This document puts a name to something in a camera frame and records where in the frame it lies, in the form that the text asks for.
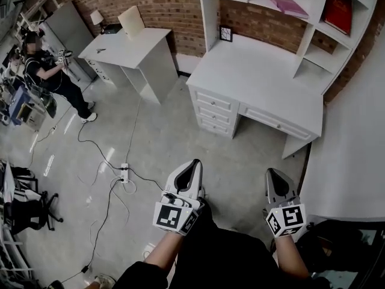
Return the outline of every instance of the gray refrigerator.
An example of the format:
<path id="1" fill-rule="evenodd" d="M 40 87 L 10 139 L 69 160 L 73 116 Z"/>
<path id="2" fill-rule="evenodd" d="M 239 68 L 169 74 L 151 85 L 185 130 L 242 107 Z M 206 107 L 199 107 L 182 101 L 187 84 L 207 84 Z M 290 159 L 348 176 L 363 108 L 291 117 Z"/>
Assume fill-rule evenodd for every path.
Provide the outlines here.
<path id="1" fill-rule="evenodd" d="M 94 37 L 83 22 L 72 2 L 64 4 L 53 15 L 39 25 L 45 35 L 43 48 L 54 56 L 61 49 L 72 51 L 68 75 L 76 81 L 91 82 L 97 74 L 78 55 L 90 44 Z"/>

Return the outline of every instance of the office chair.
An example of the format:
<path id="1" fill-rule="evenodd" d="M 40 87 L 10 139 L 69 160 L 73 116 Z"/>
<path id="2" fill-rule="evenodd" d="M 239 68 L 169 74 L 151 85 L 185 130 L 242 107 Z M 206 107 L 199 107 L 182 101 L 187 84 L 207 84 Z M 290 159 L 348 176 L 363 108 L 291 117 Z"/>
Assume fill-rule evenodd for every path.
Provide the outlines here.
<path id="1" fill-rule="evenodd" d="M 54 231 L 55 228 L 51 226 L 49 216 L 63 223 L 62 218 L 58 219 L 50 211 L 52 202 L 58 196 L 58 194 L 54 194 L 48 200 L 48 192 L 44 191 L 41 194 L 40 200 L 22 202 L 13 199 L 11 203 L 7 202 L 4 205 L 4 219 L 5 223 L 11 226 L 11 233 L 18 234 L 26 228 L 40 230 L 45 224 L 47 224 L 50 231 Z M 38 222 L 34 222 L 32 218 L 38 218 L 39 220 Z"/>

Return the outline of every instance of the white marker cube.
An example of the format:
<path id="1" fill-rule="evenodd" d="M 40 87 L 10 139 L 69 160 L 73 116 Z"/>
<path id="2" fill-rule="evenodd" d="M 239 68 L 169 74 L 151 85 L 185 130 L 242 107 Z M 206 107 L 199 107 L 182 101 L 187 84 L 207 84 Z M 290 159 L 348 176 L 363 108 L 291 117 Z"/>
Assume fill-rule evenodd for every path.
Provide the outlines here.
<path id="1" fill-rule="evenodd" d="M 197 218 L 193 208 L 157 202 L 152 224 L 166 231 L 187 235 Z"/>
<path id="2" fill-rule="evenodd" d="M 295 234 L 306 225 L 305 206 L 301 204 L 271 209 L 266 222 L 274 238 Z"/>

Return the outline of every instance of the black t-shirt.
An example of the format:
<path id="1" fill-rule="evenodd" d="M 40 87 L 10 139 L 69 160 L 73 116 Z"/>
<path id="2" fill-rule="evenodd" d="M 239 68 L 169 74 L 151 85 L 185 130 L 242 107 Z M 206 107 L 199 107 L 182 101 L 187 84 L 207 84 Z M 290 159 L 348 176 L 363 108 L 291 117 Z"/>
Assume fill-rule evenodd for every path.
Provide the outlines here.
<path id="1" fill-rule="evenodd" d="M 64 80 L 67 80 L 67 75 L 60 70 L 54 76 L 43 80 L 36 73 L 40 68 L 47 71 L 56 66 L 54 57 L 48 51 L 37 51 L 34 55 L 27 55 L 25 59 L 25 70 L 35 84 L 43 87 L 51 92 L 56 91 Z"/>
<path id="2" fill-rule="evenodd" d="M 296 280 L 286 276 L 258 239 L 218 229 L 211 220 L 194 224 L 178 255 L 171 289 L 306 288 L 330 289 L 326 279 Z M 137 262 L 114 289 L 166 289 L 167 275 L 157 266 Z"/>

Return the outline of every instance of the person in black clothing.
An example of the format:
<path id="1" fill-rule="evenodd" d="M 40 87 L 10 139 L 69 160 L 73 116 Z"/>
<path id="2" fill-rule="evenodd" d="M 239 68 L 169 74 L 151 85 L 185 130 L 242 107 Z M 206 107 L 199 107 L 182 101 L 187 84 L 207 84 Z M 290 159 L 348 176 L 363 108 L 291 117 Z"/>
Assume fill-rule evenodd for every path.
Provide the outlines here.
<path id="1" fill-rule="evenodd" d="M 315 288 L 330 289 L 324 278 L 312 279 L 291 236 L 276 238 L 279 268 L 258 239 L 219 229 L 207 202 L 186 237 L 168 232 L 144 262 L 130 266 L 114 289 L 166 289 L 178 255 L 171 289 Z"/>
<path id="2" fill-rule="evenodd" d="M 42 50 L 42 41 L 37 33 L 26 33 L 23 51 L 26 54 L 24 72 L 36 85 L 64 96 L 77 109 L 82 123 L 96 119 L 97 114 L 90 111 L 94 103 L 84 101 L 81 89 L 63 72 L 64 64 L 55 65 L 53 56 Z"/>

